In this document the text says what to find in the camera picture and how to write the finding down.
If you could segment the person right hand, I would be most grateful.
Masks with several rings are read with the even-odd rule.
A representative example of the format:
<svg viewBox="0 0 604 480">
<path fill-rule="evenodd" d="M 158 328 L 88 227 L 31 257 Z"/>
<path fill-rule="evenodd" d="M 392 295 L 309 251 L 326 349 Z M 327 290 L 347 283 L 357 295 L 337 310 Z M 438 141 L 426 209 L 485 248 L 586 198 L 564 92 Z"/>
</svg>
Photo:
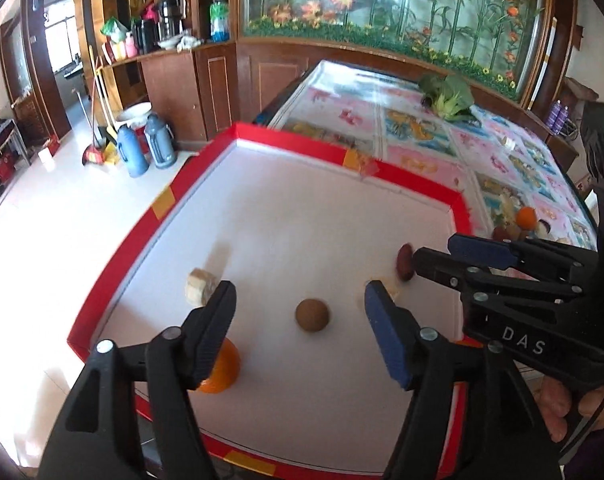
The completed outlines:
<svg viewBox="0 0 604 480">
<path fill-rule="evenodd" d="M 604 400 L 604 386 L 586 393 L 579 401 L 577 411 L 582 417 L 594 417 L 594 413 Z M 572 408 L 572 400 L 568 389 L 556 379 L 542 378 L 541 387 L 536 396 L 544 423 L 553 442 L 559 443 L 566 437 L 568 423 L 567 415 Z M 604 429 L 604 409 L 597 417 L 593 430 Z"/>
</svg>

